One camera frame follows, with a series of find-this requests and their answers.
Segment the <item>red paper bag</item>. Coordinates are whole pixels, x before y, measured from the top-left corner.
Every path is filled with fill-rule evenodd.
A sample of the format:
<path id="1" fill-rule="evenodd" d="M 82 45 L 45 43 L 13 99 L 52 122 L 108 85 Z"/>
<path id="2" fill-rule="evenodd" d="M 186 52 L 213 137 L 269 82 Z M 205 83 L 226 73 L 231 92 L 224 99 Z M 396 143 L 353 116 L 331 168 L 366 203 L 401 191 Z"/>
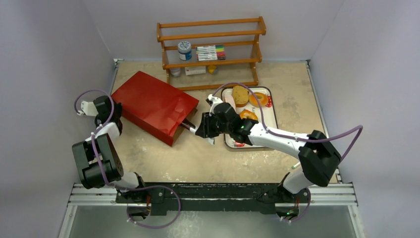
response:
<path id="1" fill-rule="evenodd" d="M 199 100 L 142 71 L 136 72 L 111 97 L 122 104 L 122 116 L 168 146 L 177 140 L 182 121 Z"/>

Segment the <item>glazed orange fake pretzel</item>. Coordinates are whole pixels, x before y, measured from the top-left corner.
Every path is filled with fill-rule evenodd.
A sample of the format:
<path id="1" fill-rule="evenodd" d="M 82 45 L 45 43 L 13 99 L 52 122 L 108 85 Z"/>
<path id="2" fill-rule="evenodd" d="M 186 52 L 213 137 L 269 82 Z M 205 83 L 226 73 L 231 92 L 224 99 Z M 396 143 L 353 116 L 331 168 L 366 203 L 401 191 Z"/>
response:
<path id="1" fill-rule="evenodd" d="M 252 119 L 258 121 L 257 115 L 249 110 L 243 110 L 239 116 L 241 119 Z"/>

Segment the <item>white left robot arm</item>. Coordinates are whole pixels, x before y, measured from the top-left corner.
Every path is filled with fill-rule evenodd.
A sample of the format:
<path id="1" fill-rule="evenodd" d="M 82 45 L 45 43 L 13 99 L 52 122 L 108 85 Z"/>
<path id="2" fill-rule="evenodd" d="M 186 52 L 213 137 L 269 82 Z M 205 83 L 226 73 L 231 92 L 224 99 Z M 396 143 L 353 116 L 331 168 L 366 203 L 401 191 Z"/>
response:
<path id="1" fill-rule="evenodd" d="M 128 191 L 136 203 L 146 200 L 148 190 L 137 173 L 124 172 L 114 141 L 122 134 L 122 105 L 108 96 L 81 102 L 83 115 L 94 117 L 96 129 L 84 141 L 72 145 L 72 153 L 82 185 L 86 189 L 113 186 Z"/>

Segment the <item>orange fake donut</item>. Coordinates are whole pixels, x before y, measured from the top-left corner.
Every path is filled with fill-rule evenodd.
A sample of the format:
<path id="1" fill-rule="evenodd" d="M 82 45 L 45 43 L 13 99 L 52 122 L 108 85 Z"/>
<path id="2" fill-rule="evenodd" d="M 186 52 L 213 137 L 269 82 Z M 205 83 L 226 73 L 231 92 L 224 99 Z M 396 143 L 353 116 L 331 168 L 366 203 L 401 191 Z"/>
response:
<path id="1" fill-rule="evenodd" d="M 266 107 L 269 103 L 269 97 L 260 92 L 249 95 L 249 103 L 254 107 Z"/>

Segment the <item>strawberry print white tray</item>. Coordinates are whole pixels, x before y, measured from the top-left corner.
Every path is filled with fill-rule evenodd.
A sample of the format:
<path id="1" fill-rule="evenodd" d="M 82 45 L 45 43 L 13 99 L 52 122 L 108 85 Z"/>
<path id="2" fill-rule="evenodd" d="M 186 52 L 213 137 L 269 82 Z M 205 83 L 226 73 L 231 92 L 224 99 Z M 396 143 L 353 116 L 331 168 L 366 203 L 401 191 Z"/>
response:
<path id="1" fill-rule="evenodd" d="M 269 103 L 262 107 L 263 112 L 263 121 L 268 127 L 275 127 L 278 128 L 277 118 L 275 114 L 274 105 L 271 98 L 271 91 L 267 87 L 250 87 L 251 91 L 254 93 L 262 93 L 268 96 Z M 261 112 L 260 108 L 254 107 L 251 103 L 247 103 L 247 105 L 243 107 L 236 107 L 237 114 L 240 114 L 242 111 L 248 110 L 252 113 L 254 113 L 258 121 L 261 122 Z M 268 147 L 263 146 L 251 146 L 245 143 L 238 143 L 234 139 L 230 137 L 229 134 L 223 135 L 224 144 L 229 151 L 264 151 L 264 150 L 272 150 Z"/>

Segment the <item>yellow fake bread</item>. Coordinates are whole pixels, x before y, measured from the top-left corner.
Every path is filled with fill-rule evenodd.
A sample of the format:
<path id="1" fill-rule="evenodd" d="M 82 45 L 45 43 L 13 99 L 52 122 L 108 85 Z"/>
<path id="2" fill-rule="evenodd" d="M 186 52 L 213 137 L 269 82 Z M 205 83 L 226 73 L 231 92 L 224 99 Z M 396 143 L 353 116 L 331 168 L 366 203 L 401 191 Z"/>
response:
<path id="1" fill-rule="evenodd" d="M 238 108 L 246 106 L 249 102 L 249 90 L 243 86 L 234 86 L 231 95 Z"/>

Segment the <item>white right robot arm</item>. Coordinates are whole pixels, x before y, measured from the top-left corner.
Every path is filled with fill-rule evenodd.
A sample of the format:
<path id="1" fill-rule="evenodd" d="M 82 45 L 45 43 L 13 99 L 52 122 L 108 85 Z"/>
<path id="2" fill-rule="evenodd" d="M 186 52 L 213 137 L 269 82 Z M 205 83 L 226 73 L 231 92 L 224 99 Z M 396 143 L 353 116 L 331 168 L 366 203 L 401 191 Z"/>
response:
<path id="1" fill-rule="evenodd" d="M 194 134 L 204 139 L 228 134 L 236 142 L 267 147 L 298 159 L 301 167 L 286 175 L 278 188 L 279 198 L 285 202 L 313 184 L 328 186 L 342 160 L 322 132 L 314 130 L 310 134 L 296 134 L 264 127 L 257 120 L 240 118 L 228 103 L 220 103 L 212 111 L 203 113 Z"/>

